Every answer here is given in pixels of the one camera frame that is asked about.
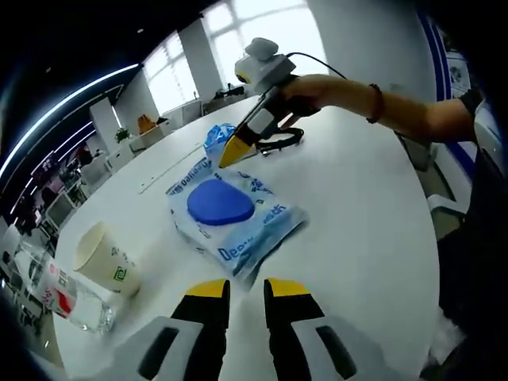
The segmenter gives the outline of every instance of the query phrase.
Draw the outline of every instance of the black sleeve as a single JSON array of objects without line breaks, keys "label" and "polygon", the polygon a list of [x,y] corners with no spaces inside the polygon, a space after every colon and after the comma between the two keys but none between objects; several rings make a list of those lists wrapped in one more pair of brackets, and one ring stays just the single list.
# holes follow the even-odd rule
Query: black sleeve
[{"label": "black sleeve", "polygon": [[468,110],[469,114],[472,117],[475,117],[476,108],[483,100],[483,97],[480,94],[479,90],[470,89],[466,92],[466,94],[460,96],[459,99],[462,101],[462,103]]}]

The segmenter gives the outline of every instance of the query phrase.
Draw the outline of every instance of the desk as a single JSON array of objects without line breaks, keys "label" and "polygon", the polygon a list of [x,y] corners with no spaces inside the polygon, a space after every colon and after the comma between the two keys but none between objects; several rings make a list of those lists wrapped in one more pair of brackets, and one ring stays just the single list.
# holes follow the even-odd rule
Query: desk
[{"label": "desk", "polygon": [[[170,316],[186,289],[226,276],[175,231],[164,192],[203,156],[201,149],[189,152],[208,129],[238,123],[255,101],[225,107],[153,145],[64,226],[56,250],[63,268],[72,268],[80,237],[103,220],[144,273],[129,315],[111,334],[97,337],[54,317],[70,376],[93,375],[129,335],[157,315]],[[233,167],[259,176],[279,197],[306,210],[310,220],[264,261],[250,291],[233,280],[221,379],[275,379],[264,322],[267,276],[305,283],[326,314],[350,321],[381,345],[391,366],[416,375],[432,341],[439,296],[436,239],[418,177],[396,136],[364,118],[325,108],[297,126],[306,131],[299,146]],[[165,171],[140,192],[141,184]],[[110,296],[76,277],[102,297]]]},{"label": "desk", "polygon": [[166,133],[167,126],[166,125],[164,126],[165,129],[163,129],[162,127],[163,126],[161,123],[150,129],[146,133],[142,133],[141,135],[134,137],[129,142],[129,147],[132,153],[135,154],[139,151],[144,151],[145,149],[152,147],[155,143],[163,140],[164,137],[168,135],[168,133]]}]

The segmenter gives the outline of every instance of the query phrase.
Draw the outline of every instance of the person's arm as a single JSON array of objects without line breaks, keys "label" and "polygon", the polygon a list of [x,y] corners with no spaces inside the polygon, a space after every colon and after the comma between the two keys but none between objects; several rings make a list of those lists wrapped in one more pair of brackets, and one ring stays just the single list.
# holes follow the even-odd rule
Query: person's arm
[{"label": "person's arm", "polygon": [[[363,117],[376,108],[375,90],[362,83],[329,75],[297,78],[283,93],[307,97],[316,107],[338,106]],[[459,99],[425,104],[383,91],[379,123],[408,137],[433,141],[474,140],[474,118]]]}]

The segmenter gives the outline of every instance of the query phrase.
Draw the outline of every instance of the cable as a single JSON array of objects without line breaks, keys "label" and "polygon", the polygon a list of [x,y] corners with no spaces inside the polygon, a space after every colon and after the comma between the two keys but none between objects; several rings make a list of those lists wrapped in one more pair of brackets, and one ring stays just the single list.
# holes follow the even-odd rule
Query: cable
[{"label": "cable", "polygon": [[301,53],[301,52],[291,52],[289,54],[286,55],[287,58],[291,57],[291,56],[294,56],[294,55],[298,55],[298,56],[305,56],[307,58],[311,58],[313,59],[314,61],[317,61],[319,62],[320,64],[322,65],[325,65],[328,69],[330,69],[331,71],[333,71],[334,73],[338,74],[339,76],[341,76],[342,78],[344,79],[347,79],[346,77],[344,77],[342,75],[342,73],[340,73],[338,70],[335,70],[333,67],[331,67],[330,65],[328,65],[327,63],[324,63],[323,61],[317,59],[316,57],[312,57],[310,54],[307,54],[307,53]]},{"label": "cable", "polygon": [[302,139],[304,132],[302,129],[295,129],[290,127],[289,129],[276,131],[274,135],[277,134],[283,135],[288,133],[293,136],[288,137],[287,139],[281,139],[277,141],[268,141],[268,142],[258,141],[256,143],[256,148],[259,149],[263,153],[263,155],[266,155],[267,153],[275,149],[281,150],[285,147],[289,147],[290,145],[300,143],[300,140]]}]

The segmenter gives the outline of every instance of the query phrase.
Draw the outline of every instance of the white paper cup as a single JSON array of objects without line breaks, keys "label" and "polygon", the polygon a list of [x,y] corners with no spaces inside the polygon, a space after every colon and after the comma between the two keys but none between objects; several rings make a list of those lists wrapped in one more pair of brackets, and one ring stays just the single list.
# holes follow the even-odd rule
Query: white paper cup
[{"label": "white paper cup", "polygon": [[92,226],[81,238],[74,271],[125,297],[135,294],[141,286],[136,265],[115,243],[104,222]]}]

